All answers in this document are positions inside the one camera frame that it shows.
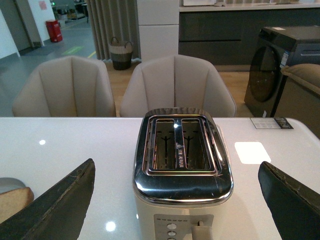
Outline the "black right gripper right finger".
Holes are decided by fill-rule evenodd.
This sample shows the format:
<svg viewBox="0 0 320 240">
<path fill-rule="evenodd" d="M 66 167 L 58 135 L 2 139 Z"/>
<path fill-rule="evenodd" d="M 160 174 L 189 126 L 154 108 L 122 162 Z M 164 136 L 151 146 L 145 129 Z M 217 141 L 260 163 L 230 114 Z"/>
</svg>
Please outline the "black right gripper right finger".
<svg viewBox="0 0 320 240">
<path fill-rule="evenodd" d="M 320 194 L 264 161 L 258 170 L 264 200 L 283 240 L 320 238 Z"/>
</svg>

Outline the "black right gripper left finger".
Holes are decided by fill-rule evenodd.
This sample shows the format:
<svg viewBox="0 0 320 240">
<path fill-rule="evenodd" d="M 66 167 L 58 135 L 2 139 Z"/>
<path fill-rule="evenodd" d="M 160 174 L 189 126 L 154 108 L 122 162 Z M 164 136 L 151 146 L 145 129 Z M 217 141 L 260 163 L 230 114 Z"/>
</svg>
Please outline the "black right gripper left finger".
<svg viewBox="0 0 320 240">
<path fill-rule="evenodd" d="M 80 236 L 95 184 L 89 158 L 26 208 L 0 225 L 2 240 L 76 240 Z"/>
</svg>

